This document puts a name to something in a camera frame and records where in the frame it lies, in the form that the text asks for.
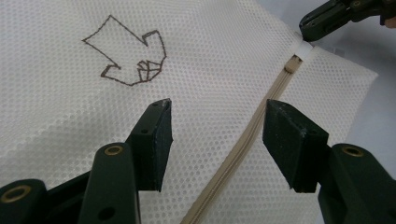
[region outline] beige zipper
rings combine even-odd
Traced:
[[[286,63],[284,69],[280,72],[271,89],[262,99],[259,107],[256,109],[250,123],[242,133],[238,142],[235,144],[230,154],[224,160],[218,171],[206,185],[201,192],[198,199],[190,208],[186,216],[181,221],[182,224],[199,223],[204,216],[206,209],[214,201],[216,196],[221,192],[227,181],[233,175],[233,172],[238,168],[239,164],[248,154],[255,139],[257,138],[260,129],[264,122],[265,106],[268,99],[279,99],[282,92],[288,86],[292,74],[294,74],[300,67],[301,59],[294,55]]]

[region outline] zipper teeth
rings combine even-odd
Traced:
[[[259,134],[260,127],[264,122],[267,99],[278,99],[280,97],[283,90],[285,90],[289,84],[292,74],[298,69],[301,62],[300,58],[294,55],[286,63],[285,68],[278,75],[272,88],[267,92],[259,107],[256,109],[252,120],[242,133],[240,140],[238,140],[229,156],[227,156],[218,171],[206,185],[198,199],[188,211],[187,215],[184,216],[181,221],[182,224],[200,222],[206,208],[213,202],[214,198],[220,193],[224,184],[230,179],[236,168],[238,168]]]

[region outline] black plastic part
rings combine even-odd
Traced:
[[[347,7],[337,1],[329,1],[310,12],[300,21],[303,39],[312,42],[337,30],[350,21]]]
[[[37,179],[15,181],[0,188],[1,224],[41,223],[48,212],[47,190]]]
[[[292,105],[268,100],[262,141],[296,192],[315,192],[329,134]]]
[[[396,223],[396,181],[369,151],[335,145],[329,165],[347,207],[344,223]]]
[[[173,142],[171,106],[169,99],[149,105],[126,140],[133,149],[139,190],[161,191],[163,186]]]
[[[48,191],[51,210],[45,223],[77,223],[91,172],[79,175]]]
[[[380,16],[380,24],[396,16],[395,0],[330,0],[308,13],[300,21],[305,41],[321,39],[349,21],[362,21]]]
[[[79,224],[140,223],[139,197],[128,144],[113,143],[96,152]]]

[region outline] drawn arrow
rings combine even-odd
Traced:
[[[163,38],[157,30],[139,38],[109,15],[95,33],[82,41],[111,61],[101,77],[133,86],[151,81],[163,69],[166,51]]]

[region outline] hand-drawn arrow outline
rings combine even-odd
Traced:
[[[90,44],[90,43],[88,42],[88,40],[89,40],[91,37],[93,37],[94,35],[98,34],[98,33],[101,31],[101,29],[106,25],[106,23],[107,23],[110,19],[113,19],[114,21],[116,21],[116,22],[117,22],[120,26],[122,26],[128,33],[130,33],[131,35],[133,35],[138,41],[140,41],[140,42],[141,42],[142,44],[144,44],[146,47],[149,46],[149,43],[146,41],[146,38],[147,38],[147,37],[149,37],[149,36],[151,36],[151,35],[154,35],[154,34],[157,34],[158,37],[160,38],[161,44],[163,45],[163,59],[161,60],[160,63],[155,63],[155,62],[152,62],[152,61],[146,61],[146,62],[145,62],[145,61],[140,61],[140,62],[138,63],[139,68],[137,68],[137,72],[138,72],[138,74],[139,74],[140,81],[134,82],[134,83],[132,83],[132,84],[128,84],[128,83],[126,83],[126,82],[124,82],[124,81],[122,81],[122,80],[116,79],[116,78],[114,78],[114,77],[108,77],[108,76],[106,76],[106,74],[107,74],[108,70],[110,70],[110,68],[115,67],[115,68],[118,68],[118,69],[121,70],[121,67],[120,67],[116,62],[114,62],[110,57],[108,57],[105,53],[103,53],[101,50],[99,50],[99,48],[97,48],[96,46],[94,46],[94,45],[92,45],[92,44]],[[107,78],[113,79],[113,80],[115,80],[115,81],[118,81],[119,83],[122,83],[122,84],[125,84],[125,85],[127,85],[127,86],[131,86],[131,87],[132,87],[132,86],[135,85],[135,84],[139,84],[139,83],[142,83],[142,82],[149,82],[149,81],[151,81],[151,80],[154,79],[156,76],[158,76],[158,75],[161,73],[161,71],[163,70],[163,61],[164,61],[165,58],[166,58],[166,51],[165,51],[165,45],[163,44],[163,38],[161,37],[161,34],[160,34],[160,32],[159,32],[158,30],[154,30],[154,31],[148,32],[148,33],[146,33],[145,35],[142,35],[142,38],[139,38],[137,35],[134,34],[134,32],[130,31],[130,30],[128,29],[128,27],[126,27],[124,24],[122,24],[119,20],[117,20],[116,18],[114,18],[112,15],[109,15],[109,16],[107,17],[107,19],[105,20],[105,22],[99,27],[99,29],[98,29],[95,33],[93,33],[92,35],[90,35],[90,36],[84,38],[82,41],[83,41],[85,44],[91,46],[93,49],[96,49],[97,51],[99,51],[101,54],[103,54],[105,57],[107,57],[111,62],[113,62],[113,64],[109,64],[109,65],[105,68],[105,70],[102,72],[102,74],[100,75],[100,77],[107,77]],[[145,71],[145,69],[143,69],[143,67],[140,65],[141,63],[143,63],[143,64],[145,64],[145,65],[147,66],[147,74],[146,74],[146,77],[145,77],[145,78],[142,78],[142,75],[141,75],[141,72],[142,72],[142,71]],[[149,70],[149,64],[150,64],[150,63],[154,63],[154,64],[156,64],[156,65],[159,65],[160,68]],[[149,71],[158,71],[158,72],[157,72],[154,76],[149,77]]]

